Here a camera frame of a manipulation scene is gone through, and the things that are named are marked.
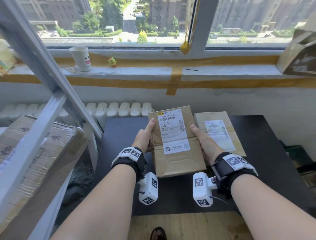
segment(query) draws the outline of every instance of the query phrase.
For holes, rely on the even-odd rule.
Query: cable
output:
[[[231,206],[228,202],[224,201],[223,199],[221,198],[218,198],[218,197],[214,197],[214,196],[209,196],[210,198],[214,198],[214,199],[218,199],[218,200],[221,200],[222,202],[226,203],[227,205],[229,205],[235,212],[237,212],[239,215],[241,215],[240,211],[234,207],[234,206]]]

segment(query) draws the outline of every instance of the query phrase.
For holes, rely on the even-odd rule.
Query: metal rack frame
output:
[[[8,203],[32,163],[49,128],[64,108],[82,126],[85,121],[101,139],[102,129],[88,114],[57,63],[48,52],[16,0],[0,0],[0,32],[19,57],[52,93],[52,97],[29,133],[15,148],[15,153],[0,175],[0,221],[7,215]]]

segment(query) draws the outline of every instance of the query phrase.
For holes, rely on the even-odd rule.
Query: slipper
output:
[[[150,240],[167,240],[167,236],[166,236],[165,230],[162,227],[156,227],[151,232]]]

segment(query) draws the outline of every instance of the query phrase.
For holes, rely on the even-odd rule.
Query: screw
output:
[[[211,177],[211,182],[212,183],[216,183],[216,178],[215,177]]]

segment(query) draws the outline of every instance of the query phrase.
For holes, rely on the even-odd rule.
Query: wooden floor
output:
[[[132,217],[129,240],[149,240],[155,227],[168,240],[253,239],[244,219],[236,212],[187,213]]]

